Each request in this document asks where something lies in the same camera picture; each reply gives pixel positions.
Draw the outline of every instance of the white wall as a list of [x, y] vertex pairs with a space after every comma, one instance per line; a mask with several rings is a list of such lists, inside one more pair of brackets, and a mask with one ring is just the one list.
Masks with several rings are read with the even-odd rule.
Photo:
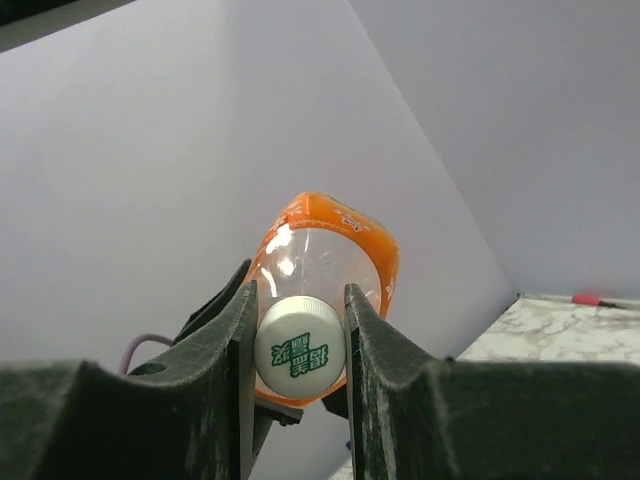
[[[138, 0], [2, 54], [0, 95], [0, 359], [114, 368], [131, 337], [174, 335], [310, 189], [394, 232], [390, 321], [431, 353], [512, 299], [346, 0]], [[325, 478], [347, 438], [315, 405], [274, 429], [255, 477]]]
[[351, 0], [508, 277], [640, 297], [637, 0]]

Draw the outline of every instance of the plastic bottle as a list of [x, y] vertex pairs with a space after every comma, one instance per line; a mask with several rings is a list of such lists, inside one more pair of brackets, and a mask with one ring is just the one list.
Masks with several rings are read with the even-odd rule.
[[256, 394], [305, 406], [345, 383], [344, 287], [385, 318], [398, 246], [378, 222], [322, 193], [303, 193], [267, 232], [246, 281], [258, 285]]

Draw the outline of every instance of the marble countertop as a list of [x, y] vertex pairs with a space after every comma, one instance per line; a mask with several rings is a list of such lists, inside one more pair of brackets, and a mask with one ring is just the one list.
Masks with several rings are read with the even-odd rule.
[[[459, 360], [640, 364], [640, 310], [521, 297]], [[352, 478], [348, 462], [331, 480]]]

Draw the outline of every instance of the clear plastic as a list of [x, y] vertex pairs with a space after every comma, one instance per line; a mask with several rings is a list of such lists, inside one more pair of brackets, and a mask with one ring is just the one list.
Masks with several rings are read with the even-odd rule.
[[[282, 225], [250, 280], [258, 285], [258, 326], [272, 305], [296, 295], [319, 298], [344, 319], [344, 288], [350, 283], [357, 284], [376, 311], [380, 310], [380, 278], [373, 262], [354, 242], [330, 230], [290, 230]], [[259, 377], [256, 387], [280, 396]]]

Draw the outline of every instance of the white bottle cap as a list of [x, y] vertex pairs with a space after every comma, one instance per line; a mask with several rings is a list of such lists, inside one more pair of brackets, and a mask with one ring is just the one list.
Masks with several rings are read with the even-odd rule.
[[254, 347], [264, 384], [287, 398], [312, 398], [340, 377], [346, 361], [342, 320], [320, 299], [280, 300], [265, 313]]

